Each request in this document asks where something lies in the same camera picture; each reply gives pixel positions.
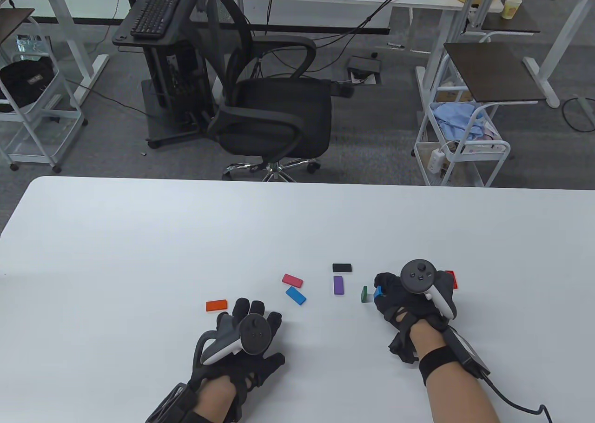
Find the purple block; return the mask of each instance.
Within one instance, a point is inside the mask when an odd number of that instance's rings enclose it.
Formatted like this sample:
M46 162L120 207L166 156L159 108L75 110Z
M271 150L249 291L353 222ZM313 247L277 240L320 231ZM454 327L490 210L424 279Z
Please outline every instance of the purple block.
M343 276L333 276L333 287L336 295L344 295Z

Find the backpack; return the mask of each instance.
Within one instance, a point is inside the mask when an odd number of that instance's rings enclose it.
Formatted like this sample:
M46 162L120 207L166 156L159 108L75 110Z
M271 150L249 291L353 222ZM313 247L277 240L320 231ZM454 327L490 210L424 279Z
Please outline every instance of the backpack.
M38 100L53 79L53 64L49 57L40 60L18 60L0 70L0 79L19 107ZM0 91L0 99L6 99ZM0 104L0 112L11 112L10 104Z

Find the chair seat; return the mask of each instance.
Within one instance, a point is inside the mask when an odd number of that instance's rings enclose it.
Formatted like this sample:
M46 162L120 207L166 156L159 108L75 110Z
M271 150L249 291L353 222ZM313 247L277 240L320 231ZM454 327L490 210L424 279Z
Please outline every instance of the chair seat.
M287 157L317 158L329 148L331 95L317 79L247 79L236 84L234 106L290 113L304 120L304 136ZM272 157L293 138L283 124L241 123L219 135L219 144L234 155Z

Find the mesh chair back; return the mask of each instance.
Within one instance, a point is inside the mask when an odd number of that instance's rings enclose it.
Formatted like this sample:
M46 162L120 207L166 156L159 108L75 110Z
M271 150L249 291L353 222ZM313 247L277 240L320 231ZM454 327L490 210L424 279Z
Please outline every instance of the mesh chair back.
M181 33L214 68L225 100L249 63L251 32L234 0L189 0L180 24Z

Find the keyboard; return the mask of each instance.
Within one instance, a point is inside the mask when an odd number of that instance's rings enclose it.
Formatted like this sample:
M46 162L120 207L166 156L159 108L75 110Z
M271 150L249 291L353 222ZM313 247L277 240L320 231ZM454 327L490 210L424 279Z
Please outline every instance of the keyboard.
M138 39L161 39L180 0L149 0L134 21L130 35Z

